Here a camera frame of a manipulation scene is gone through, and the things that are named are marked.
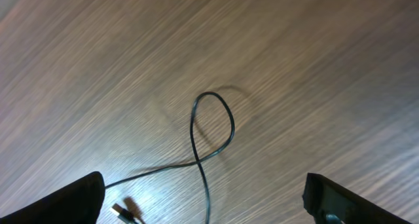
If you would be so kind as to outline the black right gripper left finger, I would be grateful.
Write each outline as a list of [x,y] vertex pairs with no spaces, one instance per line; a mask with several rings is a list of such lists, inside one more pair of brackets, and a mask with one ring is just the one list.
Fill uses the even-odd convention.
[[91,224],[97,221],[104,198],[103,176],[99,172],[92,172],[37,202],[2,217],[1,222]]

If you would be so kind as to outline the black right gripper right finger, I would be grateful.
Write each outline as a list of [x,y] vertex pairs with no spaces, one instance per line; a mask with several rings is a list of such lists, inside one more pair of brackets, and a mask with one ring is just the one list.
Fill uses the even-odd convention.
[[302,199],[316,223],[409,224],[321,174],[307,174]]

